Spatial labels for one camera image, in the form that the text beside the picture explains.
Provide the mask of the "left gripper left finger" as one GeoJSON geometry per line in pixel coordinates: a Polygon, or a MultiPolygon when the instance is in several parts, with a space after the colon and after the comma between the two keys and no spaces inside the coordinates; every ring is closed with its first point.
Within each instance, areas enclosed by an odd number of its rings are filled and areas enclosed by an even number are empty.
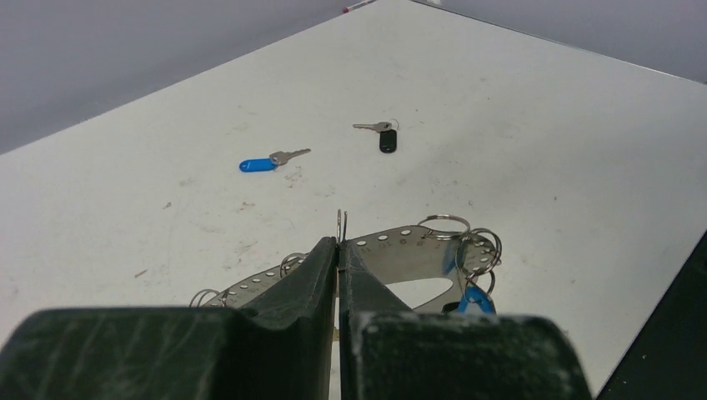
{"type": "Polygon", "coordinates": [[[242,307],[55,308],[1,351],[4,399],[325,399],[338,246],[242,307]]]}

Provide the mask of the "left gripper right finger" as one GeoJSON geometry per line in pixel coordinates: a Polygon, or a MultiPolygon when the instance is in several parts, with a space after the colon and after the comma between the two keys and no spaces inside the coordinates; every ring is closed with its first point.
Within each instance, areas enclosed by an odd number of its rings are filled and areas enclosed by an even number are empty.
{"type": "Polygon", "coordinates": [[[548,318],[418,313],[341,244],[344,399],[589,399],[569,340],[548,318]]]}

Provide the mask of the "metal key ring plate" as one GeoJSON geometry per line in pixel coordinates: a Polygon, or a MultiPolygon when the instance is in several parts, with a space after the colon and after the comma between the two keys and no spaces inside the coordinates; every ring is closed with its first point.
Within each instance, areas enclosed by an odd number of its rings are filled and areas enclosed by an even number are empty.
{"type": "Polygon", "coordinates": [[[458,216],[434,214],[414,225],[349,239],[368,271],[410,308],[456,312],[473,284],[490,297],[501,263],[502,242],[458,216]]]}

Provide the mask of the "blue tagged key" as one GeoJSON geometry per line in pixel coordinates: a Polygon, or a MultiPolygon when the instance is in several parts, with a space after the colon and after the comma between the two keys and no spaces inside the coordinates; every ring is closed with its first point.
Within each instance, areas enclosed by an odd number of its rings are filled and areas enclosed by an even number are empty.
{"type": "Polygon", "coordinates": [[[490,295],[481,287],[469,284],[462,295],[457,313],[463,314],[495,314],[496,308],[490,295]]]}
{"type": "Polygon", "coordinates": [[[287,164],[290,159],[310,153],[310,148],[295,150],[292,152],[278,151],[271,153],[265,158],[254,158],[242,161],[239,164],[239,170],[243,173],[260,173],[274,171],[277,168],[287,164]]]}

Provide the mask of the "black tagged key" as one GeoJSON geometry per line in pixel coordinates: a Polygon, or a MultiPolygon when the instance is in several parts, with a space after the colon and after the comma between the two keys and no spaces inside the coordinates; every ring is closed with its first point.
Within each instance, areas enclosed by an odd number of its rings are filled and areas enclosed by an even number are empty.
{"type": "Polygon", "coordinates": [[[353,128],[370,130],[379,136],[379,151],[394,153],[398,146],[398,133],[391,122],[356,123],[353,128]]]}

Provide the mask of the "red white marker pen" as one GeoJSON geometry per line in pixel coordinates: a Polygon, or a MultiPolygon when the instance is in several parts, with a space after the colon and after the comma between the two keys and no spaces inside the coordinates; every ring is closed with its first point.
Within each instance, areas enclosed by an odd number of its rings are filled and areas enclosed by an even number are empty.
{"type": "Polygon", "coordinates": [[[376,0],[362,0],[355,4],[349,5],[343,8],[343,13],[350,13],[352,11],[358,10],[362,7],[368,6],[369,4],[375,3],[376,0]]]}

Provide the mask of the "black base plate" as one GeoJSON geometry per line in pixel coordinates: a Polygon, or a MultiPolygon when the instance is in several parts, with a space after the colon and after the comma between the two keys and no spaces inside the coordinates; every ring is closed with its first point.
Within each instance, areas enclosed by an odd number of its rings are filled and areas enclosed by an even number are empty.
{"type": "Polygon", "coordinates": [[[702,237],[598,395],[706,399],[706,237],[702,237]]]}

